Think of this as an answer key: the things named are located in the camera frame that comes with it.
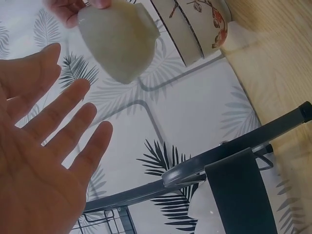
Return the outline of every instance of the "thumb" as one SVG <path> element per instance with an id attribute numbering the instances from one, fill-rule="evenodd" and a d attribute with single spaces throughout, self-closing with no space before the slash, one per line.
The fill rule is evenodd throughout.
<path id="1" fill-rule="evenodd" d="M 89 2 L 98 9 L 104 9 L 111 5 L 112 0 L 89 0 Z"/>

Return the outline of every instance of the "wooden table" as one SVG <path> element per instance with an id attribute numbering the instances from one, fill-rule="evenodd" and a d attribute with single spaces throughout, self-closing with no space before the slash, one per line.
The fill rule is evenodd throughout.
<path id="1" fill-rule="evenodd" d="M 265 124 L 312 102 L 312 0 L 227 0 L 235 22 L 223 52 Z M 312 233 L 312 123 L 272 142 Z"/>

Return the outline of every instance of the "metal rack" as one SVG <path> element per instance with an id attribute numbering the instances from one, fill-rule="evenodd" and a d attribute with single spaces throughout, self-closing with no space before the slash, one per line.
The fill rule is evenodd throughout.
<path id="1" fill-rule="evenodd" d="M 128 206 L 208 179 L 227 234 L 276 234 L 271 206 L 259 171 L 273 166 L 264 156 L 273 151 L 268 142 L 310 120 L 312 105 L 305 102 L 258 129 L 174 166 L 162 175 L 161 180 L 87 202 L 83 216 L 86 218 L 87 215 L 103 212 L 102 217 L 91 222 L 89 220 L 89 223 L 102 222 L 116 226 L 117 219 L 127 219 L 123 226 L 127 223 L 129 230 L 121 232 L 117 229 L 114 233 L 110 229 L 108 234 L 136 234 Z M 257 158 L 267 166 L 258 168 Z M 107 212 L 114 213 L 116 209 L 125 211 L 124 216 L 107 215 Z M 84 227 L 79 222 L 78 227 L 74 228 L 79 228 L 83 233 Z"/>

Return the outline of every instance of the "white ceramic cup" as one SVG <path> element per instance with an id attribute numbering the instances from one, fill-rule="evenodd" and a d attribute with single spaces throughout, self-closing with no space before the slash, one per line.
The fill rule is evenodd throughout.
<path id="1" fill-rule="evenodd" d="M 232 16 L 225 0 L 151 0 L 186 66 L 218 50 Z"/>
<path id="2" fill-rule="evenodd" d="M 129 84 L 151 64 L 160 36 L 141 3 L 113 0 L 111 7 L 85 7 L 78 27 L 91 54 L 116 81 Z"/>

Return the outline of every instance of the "metal bar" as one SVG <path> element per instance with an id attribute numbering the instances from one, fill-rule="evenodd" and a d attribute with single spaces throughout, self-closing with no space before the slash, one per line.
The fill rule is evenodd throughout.
<path id="1" fill-rule="evenodd" d="M 312 119 L 312 105 L 303 103 L 295 110 L 245 135 L 184 161 L 162 174 L 165 187 L 175 187 L 188 177 L 204 170 L 206 165 L 222 160 L 247 148 L 268 142 Z"/>
<path id="2" fill-rule="evenodd" d="M 193 181 L 189 181 L 187 184 L 165 188 L 163 181 L 158 180 L 152 183 L 145 184 L 143 186 L 124 191 L 119 194 L 103 197 L 94 201 L 86 203 L 83 213 L 92 213 L 97 211 L 113 210 L 122 206 L 134 205 L 146 200 L 150 200 L 156 196 L 164 195 L 182 189 L 186 186 L 204 181 L 206 175 L 197 175 Z"/>

